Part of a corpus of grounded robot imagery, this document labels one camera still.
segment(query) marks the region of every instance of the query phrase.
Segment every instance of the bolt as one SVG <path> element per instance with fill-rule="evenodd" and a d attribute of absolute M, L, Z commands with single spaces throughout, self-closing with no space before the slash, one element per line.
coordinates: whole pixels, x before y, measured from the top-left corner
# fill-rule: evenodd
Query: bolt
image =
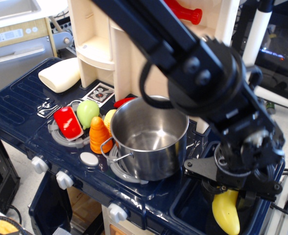
<path fill-rule="evenodd" d="M 279 189 L 280 189 L 280 186 L 279 186 L 278 184 L 275 184 L 275 185 L 273 186 L 273 188 L 274 188 L 275 190 L 279 190 Z"/>
<path fill-rule="evenodd" d="M 195 84 L 205 86 L 210 82 L 211 78 L 211 73 L 208 70 L 203 70 L 195 78 Z"/>
<path fill-rule="evenodd" d="M 70 43 L 69 38 L 65 38 L 65 39 L 64 39 L 64 43 L 65 43 L 65 44 L 69 44 L 69 43 Z"/>
<path fill-rule="evenodd" d="M 254 113 L 253 116 L 252 116 L 253 120 L 256 120 L 258 118 L 258 116 L 259 116 L 258 112 Z"/>
<path fill-rule="evenodd" d="M 197 72 L 199 68 L 200 62 L 196 57 L 190 57 L 184 64 L 183 71 L 185 73 L 193 74 Z"/>
<path fill-rule="evenodd" d="M 229 133 L 229 129 L 225 129 L 222 133 L 224 136 L 226 136 Z"/>

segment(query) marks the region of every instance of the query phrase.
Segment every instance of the red object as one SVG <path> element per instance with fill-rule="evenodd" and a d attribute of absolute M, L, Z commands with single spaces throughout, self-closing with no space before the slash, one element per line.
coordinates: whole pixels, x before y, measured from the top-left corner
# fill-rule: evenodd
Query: red object
<path fill-rule="evenodd" d="M 54 119 L 65 138 L 73 141 L 83 134 L 82 127 L 72 107 L 67 106 L 54 113 Z"/>
<path fill-rule="evenodd" d="M 187 9 L 181 6 L 176 0 L 164 0 L 165 3 L 170 7 L 173 13 L 179 19 L 191 21 L 192 24 L 199 24 L 202 19 L 203 11 L 201 9 Z"/>
<path fill-rule="evenodd" d="M 134 99 L 135 97 L 129 97 L 129 98 L 124 98 L 124 99 L 121 99 L 119 101 L 117 101 L 115 104 L 114 104 L 114 107 L 115 108 L 119 108 L 121 105 L 123 105 L 124 103 L 128 102 L 129 100 L 132 100 Z"/>

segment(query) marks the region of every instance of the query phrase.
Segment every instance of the sink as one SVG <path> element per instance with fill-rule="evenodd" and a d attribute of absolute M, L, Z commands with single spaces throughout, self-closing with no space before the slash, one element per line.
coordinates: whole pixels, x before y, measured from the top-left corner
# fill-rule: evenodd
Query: sink
<path fill-rule="evenodd" d="M 0 0 L 0 20 L 38 12 L 36 0 Z"/>

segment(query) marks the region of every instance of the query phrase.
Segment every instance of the yellow banana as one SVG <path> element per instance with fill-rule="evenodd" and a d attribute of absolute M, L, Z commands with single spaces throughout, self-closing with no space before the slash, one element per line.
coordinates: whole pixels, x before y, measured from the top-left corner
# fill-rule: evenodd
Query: yellow banana
<path fill-rule="evenodd" d="M 212 204 L 217 224 L 228 235 L 238 235 L 240 232 L 240 222 L 236 208 L 237 198 L 237 191 L 227 190 L 215 195 Z"/>

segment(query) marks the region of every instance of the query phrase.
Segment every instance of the metal pot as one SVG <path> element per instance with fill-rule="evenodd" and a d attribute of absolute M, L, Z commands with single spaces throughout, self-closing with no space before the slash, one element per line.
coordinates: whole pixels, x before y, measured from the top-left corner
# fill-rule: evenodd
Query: metal pot
<path fill-rule="evenodd" d="M 167 100 L 161 96 L 153 98 Z M 111 119 L 119 157 L 110 160 L 120 160 L 130 175 L 141 180 L 167 178 L 183 164 L 188 125 L 188 116 L 178 110 L 157 109 L 141 97 L 135 98 L 118 108 Z"/>

